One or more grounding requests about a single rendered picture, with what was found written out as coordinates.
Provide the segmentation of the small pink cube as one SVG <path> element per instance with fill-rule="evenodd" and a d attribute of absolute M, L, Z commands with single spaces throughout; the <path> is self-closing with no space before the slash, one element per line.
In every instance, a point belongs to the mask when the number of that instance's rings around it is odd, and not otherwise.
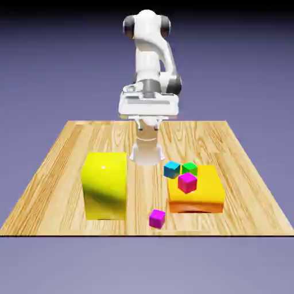
<path fill-rule="evenodd" d="M 191 173 L 184 173 L 178 177 L 178 189 L 188 194 L 197 189 L 198 178 Z"/>

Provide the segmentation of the small magenta cube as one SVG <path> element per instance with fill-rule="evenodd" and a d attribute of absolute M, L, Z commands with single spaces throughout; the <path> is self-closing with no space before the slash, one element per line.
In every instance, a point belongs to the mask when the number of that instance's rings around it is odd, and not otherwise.
<path fill-rule="evenodd" d="M 155 229 L 161 229 L 165 223 L 165 211 L 153 209 L 149 215 L 149 226 Z"/>

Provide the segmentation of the small green cube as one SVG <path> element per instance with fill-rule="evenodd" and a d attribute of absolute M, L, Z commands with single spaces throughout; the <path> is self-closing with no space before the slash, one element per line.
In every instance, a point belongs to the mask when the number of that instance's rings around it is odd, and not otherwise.
<path fill-rule="evenodd" d="M 191 173 L 195 177 L 198 176 L 198 166 L 193 162 L 188 162 L 182 165 L 181 173 Z"/>

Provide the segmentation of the small cyan cube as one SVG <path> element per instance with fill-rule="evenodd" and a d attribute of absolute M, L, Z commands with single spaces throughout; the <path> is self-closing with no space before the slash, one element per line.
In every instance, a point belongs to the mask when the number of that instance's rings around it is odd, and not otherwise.
<path fill-rule="evenodd" d="M 170 179 L 175 179 L 180 174 L 181 165 L 174 161 L 169 161 L 164 165 L 164 176 Z"/>

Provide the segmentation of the large orange box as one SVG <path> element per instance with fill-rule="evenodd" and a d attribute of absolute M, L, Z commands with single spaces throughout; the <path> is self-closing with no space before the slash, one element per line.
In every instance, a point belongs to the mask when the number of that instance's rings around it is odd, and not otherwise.
<path fill-rule="evenodd" d="M 197 189 L 185 194 L 178 189 L 178 177 L 168 179 L 168 200 L 172 213 L 222 213 L 225 190 L 213 165 L 198 166 Z"/>

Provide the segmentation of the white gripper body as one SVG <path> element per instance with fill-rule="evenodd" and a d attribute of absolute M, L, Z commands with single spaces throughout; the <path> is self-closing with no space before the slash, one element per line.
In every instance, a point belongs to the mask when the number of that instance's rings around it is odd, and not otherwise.
<path fill-rule="evenodd" d="M 134 117 L 176 117 L 179 113 L 177 95 L 154 93 L 144 98 L 143 92 L 121 92 L 118 112 L 123 119 Z"/>

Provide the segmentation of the large yellow box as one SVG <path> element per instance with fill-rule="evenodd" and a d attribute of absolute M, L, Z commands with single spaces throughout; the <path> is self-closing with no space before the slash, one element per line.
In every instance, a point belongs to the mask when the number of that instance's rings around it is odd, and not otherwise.
<path fill-rule="evenodd" d="M 125 219 L 127 204 L 125 152 L 90 152 L 82 168 L 81 180 L 88 221 Z"/>

